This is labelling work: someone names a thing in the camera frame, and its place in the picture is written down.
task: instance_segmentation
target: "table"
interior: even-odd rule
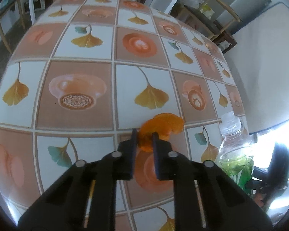
[[[23,18],[23,14],[22,14],[22,5],[20,0],[10,0],[7,5],[5,5],[4,7],[2,7],[0,9],[0,19],[8,12],[9,9],[11,9],[13,6],[15,6],[17,3],[18,6],[18,11],[19,11],[19,15],[20,15],[20,21],[22,23],[22,27],[25,29],[25,22],[24,22],[24,18]],[[0,23],[0,37],[5,45],[5,47],[7,48],[7,50],[12,53],[12,50],[8,44],[7,39],[5,38],[4,32],[2,30],[2,26]]]
[[[135,1],[56,0],[2,78],[0,191],[17,221],[76,160],[100,160],[163,112],[185,122],[173,149],[201,162],[222,142],[222,114],[247,128],[237,101],[220,49],[184,23]],[[117,184],[117,229],[158,231],[167,218],[172,182],[158,181],[153,154],[138,149],[135,178]]]

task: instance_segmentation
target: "black object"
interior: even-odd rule
[[[22,231],[115,230],[116,180],[133,178],[137,131],[100,161],[78,160],[22,215]],[[87,229],[83,227],[92,180],[96,180]]]
[[[212,161],[190,161],[172,151],[171,144],[159,140],[156,133],[153,134],[153,152],[157,178],[173,180],[176,230],[272,229],[266,213]],[[197,195],[194,180],[197,180],[201,198]]]
[[[136,146],[134,129],[131,140],[121,142],[118,151],[102,160],[88,164],[77,161],[23,214],[18,227],[22,231],[115,230],[116,180],[133,177]],[[174,182],[177,231],[272,229],[262,209],[212,161],[188,160],[172,151],[171,144],[160,140],[157,133],[153,134],[153,154],[157,178]],[[85,229],[83,221],[92,180],[96,184]]]
[[[254,167],[252,176],[259,180],[249,180],[245,187],[265,194],[264,204],[270,198],[281,196],[288,187],[289,179],[289,149],[286,145],[275,143],[269,167]]]

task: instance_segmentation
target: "ginkgo leaf print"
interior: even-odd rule
[[[48,152],[51,156],[51,159],[55,163],[57,163],[58,166],[67,167],[67,168],[72,166],[72,161],[70,159],[70,156],[67,153],[67,146],[69,143],[71,144],[71,146],[73,148],[75,160],[78,161],[78,154],[77,154],[76,147],[75,147],[74,143],[72,142],[71,138],[69,138],[69,137],[67,138],[67,143],[62,147],[56,147],[56,146],[49,146],[48,147]]]
[[[82,47],[82,48],[91,48],[91,47],[102,45],[103,41],[91,34],[92,33],[91,25],[89,24],[87,27],[90,28],[89,33],[87,33],[85,36],[74,38],[73,40],[71,40],[71,42],[77,45],[78,47]],[[84,30],[86,30],[87,27],[85,28],[75,27],[75,31],[83,34]]]
[[[220,61],[217,61],[217,63],[221,66],[221,68],[223,69],[222,73],[227,77],[227,78],[230,78],[230,73],[225,70],[224,66],[222,65],[222,63]]]
[[[178,58],[179,60],[181,60],[183,63],[186,63],[186,64],[192,64],[194,61],[192,60],[192,58],[190,58],[187,54],[185,54],[180,45],[177,43],[177,42],[168,42],[170,44],[171,47],[173,47],[175,50],[179,50],[180,52],[179,53],[176,53],[174,56],[176,58]]]
[[[54,13],[51,13],[50,15],[48,15],[49,17],[61,17],[61,16],[64,16],[64,15],[67,15],[68,14],[68,11],[64,11],[62,10],[62,6],[61,6],[61,9],[54,12]]]
[[[164,91],[154,88],[149,83],[146,74],[140,67],[137,67],[144,75],[147,81],[147,87],[135,98],[135,103],[142,107],[147,107],[149,109],[161,108],[169,100],[169,96]]]
[[[164,210],[163,208],[161,207],[157,207],[157,208],[163,211],[167,217],[166,223],[159,229],[159,231],[174,231],[175,229],[174,219],[170,218],[166,210]]]
[[[192,32],[192,34],[193,34],[193,36],[194,36],[193,42],[196,43],[196,44],[198,44],[198,45],[200,45],[200,46],[202,46],[202,45],[203,45],[203,42],[200,41],[200,40],[194,35],[193,32]]]
[[[215,86],[217,87],[218,91],[219,91],[219,100],[218,103],[223,106],[224,108],[227,107],[228,105],[228,99],[226,96],[222,95],[221,91],[219,90],[219,87],[217,86],[217,84],[214,82]]]
[[[110,0],[95,0],[98,3],[111,3]]]
[[[197,142],[200,144],[200,145],[206,145],[208,144],[206,150],[203,152],[203,154],[201,155],[201,161],[204,162],[206,160],[211,160],[211,161],[215,161],[217,155],[218,155],[218,148],[213,146],[211,143],[210,143],[210,138],[209,138],[209,134],[207,132],[207,129],[205,128],[205,126],[202,127],[202,132],[201,133],[196,133],[195,134],[195,138],[197,140]]]
[[[146,20],[139,18],[134,11],[131,11],[135,17],[127,19],[128,21],[140,25],[146,25],[149,24]]]
[[[9,106],[19,104],[24,98],[28,96],[29,93],[29,88],[19,81],[20,68],[20,62],[18,62],[18,75],[16,81],[2,97],[3,101]]]
[[[168,15],[168,14],[166,14],[166,13],[164,13],[164,12],[158,11],[157,13],[159,13],[159,14],[161,14],[162,16],[165,16],[165,17],[171,17],[170,15]]]

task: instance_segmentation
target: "orange peel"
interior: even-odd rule
[[[184,128],[184,121],[180,116],[172,113],[161,113],[153,117],[153,119],[163,119],[174,134],[181,133]]]

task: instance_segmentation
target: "screw head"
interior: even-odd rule
[[[122,153],[120,151],[114,151],[111,155],[113,158],[118,158],[122,155]]]
[[[87,162],[85,160],[76,161],[76,167],[83,167]]]
[[[203,163],[206,167],[213,167],[214,166],[214,162],[213,161],[210,161],[210,160],[207,160]]]
[[[178,156],[178,153],[177,153],[176,151],[170,151],[170,152],[168,153],[168,156],[171,157],[171,158],[175,158],[175,157]]]

